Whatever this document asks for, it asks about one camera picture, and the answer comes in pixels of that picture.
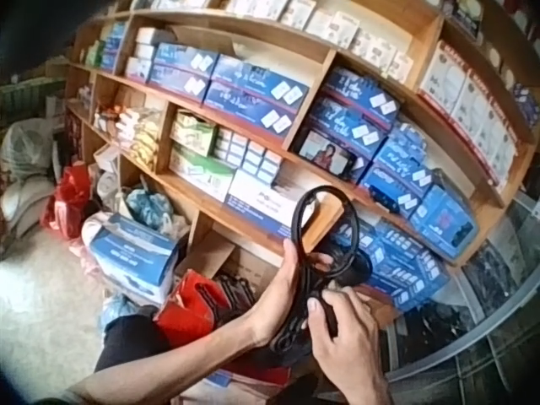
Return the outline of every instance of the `blue product packaging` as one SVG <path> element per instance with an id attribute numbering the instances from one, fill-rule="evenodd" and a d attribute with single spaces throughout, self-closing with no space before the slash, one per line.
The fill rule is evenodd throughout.
<path id="1" fill-rule="evenodd" d="M 389 139 L 373 163 L 391 172 L 406 188 L 423 197 L 433 184 L 431 170 L 419 163 L 398 143 Z"/>
<path id="2" fill-rule="evenodd" d="M 219 56 L 212 80 L 246 90 L 294 114 L 309 91 L 305 84 L 226 55 Z"/>
<path id="3" fill-rule="evenodd" d="M 420 204 L 419 198 L 414 193 L 377 166 L 371 166 L 362 179 L 361 185 L 370 192 L 376 190 L 383 197 L 386 197 L 392 204 L 399 207 L 399 213 L 406 219 L 414 213 L 416 207 Z"/>
<path id="4" fill-rule="evenodd" d="M 204 104 L 216 110 L 237 116 L 270 135 L 284 138 L 294 116 L 285 109 L 272 105 L 265 100 L 245 91 L 212 82 Z"/>
<path id="5" fill-rule="evenodd" d="M 361 114 L 340 105 L 328 97 L 320 97 L 310 113 L 310 119 L 342 148 L 372 160 L 386 135 L 368 123 Z"/>
<path id="6" fill-rule="evenodd" d="M 204 51 L 192 46 L 161 43 L 156 51 L 154 63 L 210 78 L 218 58 L 217 52 Z"/>
<path id="7" fill-rule="evenodd" d="M 438 185 L 433 185 L 411 216 L 413 227 L 437 253 L 458 258 L 478 234 L 473 215 Z"/>
<path id="8" fill-rule="evenodd" d="M 207 78 L 174 67 L 154 64 L 148 82 L 177 95 L 202 102 L 209 81 Z"/>

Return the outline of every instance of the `paper packaging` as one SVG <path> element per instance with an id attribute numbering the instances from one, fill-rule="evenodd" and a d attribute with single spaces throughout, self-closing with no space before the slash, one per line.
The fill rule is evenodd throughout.
<path id="1" fill-rule="evenodd" d="M 139 83 L 146 83 L 152 71 L 152 61 L 130 57 L 127 59 L 126 77 Z"/>
<path id="2" fill-rule="evenodd" d="M 279 238 L 290 238 L 294 210 L 304 194 L 304 190 L 285 179 L 278 179 L 278 184 L 270 188 L 244 171 L 237 170 L 226 203 L 268 233 Z M 314 212 L 315 202 L 305 210 L 303 225 Z"/>
<path id="3" fill-rule="evenodd" d="M 306 85 L 291 78 L 226 55 L 219 57 L 212 80 L 261 96 L 294 114 L 309 91 Z"/>
<path id="4" fill-rule="evenodd" d="M 215 139 L 216 125 L 178 111 L 170 131 L 171 139 L 201 156 L 208 156 Z"/>
<path id="5" fill-rule="evenodd" d="M 159 44 L 154 63 L 210 78 L 219 54 L 178 44 Z"/>
<path id="6" fill-rule="evenodd" d="M 205 158 L 173 143 L 169 168 L 182 179 L 224 202 L 233 181 L 235 169 L 212 158 Z"/>
<path id="7" fill-rule="evenodd" d="M 350 15 L 338 11 L 334 14 L 332 21 L 322 32 L 322 39 L 331 42 L 344 49 L 348 49 L 353 42 L 360 22 Z"/>
<path id="8" fill-rule="evenodd" d="M 468 65 L 456 51 L 441 40 L 418 93 L 448 119 L 454 111 L 468 70 Z"/>
<path id="9" fill-rule="evenodd" d="M 148 82 L 172 93 L 201 102 L 206 94 L 209 80 L 174 67 L 154 64 Z"/>
<path id="10" fill-rule="evenodd" d="M 212 82 L 204 105 L 260 127 L 272 136 L 284 138 L 293 124 L 293 115 L 276 105 L 244 91 Z"/>
<path id="11" fill-rule="evenodd" d="M 471 146 L 488 114 L 489 99 L 487 86 L 471 69 L 451 113 L 452 126 Z"/>
<path id="12" fill-rule="evenodd" d="M 154 27 L 139 28 L 135 42 L 138 44 L 158 45 L 160 42 L 173 42 L 175 35 L 166 30 L 158 30 Z"/>
<path id="13" fill-rule="evenodd" d="M 315 6 L 316 2 L 313 0 L 291 0 L 283 12 L 280 23 L 297 30 L 303 30 Z"/>
<path id="14" fill-rule="evenodd" d="M 413 59 L 408 57 L 406 53 L 397 51 L 388 68 L 387 74 L 397 82 L 405 84 L 408 75 L 411 73 L 413 64 Z"/>
<path id="15" fill-rule="evenodd" d="M 89 248 L 113 284 L 158 305 L 165 302 L 178 256 L 176 242 L 115 213 Z"/>

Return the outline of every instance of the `white box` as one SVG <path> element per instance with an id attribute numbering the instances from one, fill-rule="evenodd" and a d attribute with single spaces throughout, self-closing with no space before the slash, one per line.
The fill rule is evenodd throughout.
<path id="1" fill-rule="evenodd" d="M 365 60 L 371 63 L 382 72 L 386 72 L 390 67 L 397 48 L 383 38 L 377 38 L 370 41 Z"/>
<path id="2" fill-rule="evenodd" d="M 444 41 L 439 41 L 418 93 L 448 118 L 454 111 L 467 77 L 468 65 Z"/>
<path id="3" fill-rule="evenodd" d="M 313 0 L 291 0 L 283 12 L 280 23 L 297 30 L 303 30 L 315 6 L 316 2 Z"/>
<path id="4" fill-rule="evenodd" d="M 348 49 L 360 27 L 360 22 L 350 15 L 338 11 L 322 33 L 322 39 Z"/>
<path id="5" fill-rule="evenodd" d="M 397 51 L 387 74 L 397 82 L 404 84 L 411 73 L 414 61 L 405 52 Z"/>
<path id="6" fill-rule="evenodd" d="M 451 113 L 451 124 L 464 140 L 472 142 L 482 129 L 490 98 L 487 86 L 471 69 Z"/>

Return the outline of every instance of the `white product packaging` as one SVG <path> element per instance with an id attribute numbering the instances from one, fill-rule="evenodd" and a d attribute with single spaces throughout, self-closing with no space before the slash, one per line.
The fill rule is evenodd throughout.
<path id="1" fill-rule="evenodd" d="M 318 8 L 311 15 L 310 21 L 305 27 L 308 34 L 321 37 L 327 30 L 327 26 L 332 22 L 333 14 L 324 8 Z"/>
<path id="2" fill-rule="evenodd" d="M 488 114 L 490 98 L 487 86 L 471 69 L 451 113 L 452 126 L 471 144 Z"/>
<path id="3" fill-rule="evenodd" d="M 413 64 L 413 59 L 405 52 L 397 51 L 386 74 L 397 82 L 404 84 L 407 81 L 408 75 L 411 73 Z"/>
<path id="4" fill-rule="evenodd" d="M 291 0 L 280 20 L 281 24 L 303 30 L 315 9 L 313 0 Z"/>
<path id="5" fill-rule="evenodd" d="M 359 27 L 360 22 L 357 19 L 338 11 L 323 31 L 322 38 L 332 44 L 348 49 Z"/>
<path id="6" fill-rule="evenodd" d="M 467 77 L 468 65 L 444 41 L 439 41 L 418 93 L 441 115 L 454 111 Z"/>

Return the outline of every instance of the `box with product image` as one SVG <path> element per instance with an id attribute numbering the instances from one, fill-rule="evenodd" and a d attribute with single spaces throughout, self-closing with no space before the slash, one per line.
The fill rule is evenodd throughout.
<path id="1" fill-rule="evenodd" d="M 356 162 L 356 156 L 313 130 L 307 133 L 299 155 L 337 177 L 346 176 Z"/>
<path id="2" fill-rule="evenodd" d="M 392 213 L 399 213 L 405 219 L 408 219 L 420 204 L 419 198 L 413 192 L 377 166 L 371 166 L 362 179 L 361 185 L 370 191 L 370 195 L 376 202 Z"/>
<path id="3" fill-rule="evenodd" d="M 244 90 L 296 114 L 309 87 L 264 67 L 220 55 L 212 80 Z"/>
<path id="4" fill-rule="evenodd" d="M 235 176 L 235 169 L 229 165 L 182 148 L 178 143 L 172 145 L 169 168 L 222 203 Z"/>
<path id="5" fill-rule="evenodd" d="M 158 305 L 165 302 L 178 257 L 176 242 L 115 213 L 89 248 L 113 284 Z"/>
<path id="6" fill-rule="evenodd" d="M 468 71 L 468 65 L 457 52 L 440 40 L 418 94 L 448 119 L 462 92 Z"/>
<path id="7" fill-rule="evenodd" d="M 217 52 L 204 51 L 185 45 L 161 43 L 155 54 L 154 62 L 210 78 L 218 57 Z"/>
<path id="8" fill-rule="evenodd" d="M 237 116 L 279 138 L 287 135 L 294 120 L 293 114 L 277 105 L 214 81 L 210 84 L 204 105 Z"/>
<path id="9" fill-rule="evenodd" d="M 148 82 L 200 103 L 206 94 L 209 80 L 174 67 L 154 64 Z"/>
<path id="10" fill-rule="evenodd" d="M 431 187 L 410 221 L 434 251 L 451 260 L 458 258 L 478 234 L 470 210 L 438 185 Z"/>
<path id="11" fill-rule="evenodd" d="M 316 100 L 310 119 L 342 148 L 357 156 L 364 156 L 367 160 L 373 159 L 386 140 L 386 135 L 368 123 L 359 112 L 328 97 Z"/>
<path id="12" fill-rule="evenodd" d="M 172 124 L 170 138 L 201 156 L 208 156 L 213 148 L 216 124 L 204 121 L 187 110 L 178 110 Z"/>
<path id="13" fill-rule="evenodd" d="M 278 178 L 276 186 L 269 187 L 243 170 L 237 170 L 229 189 L 226 203 L 254 225 L 276 235 L 290 238 L 294 210 L 305 190 Z M 311 218 L 316 202 L 307 207 L 302 226 Z"/>

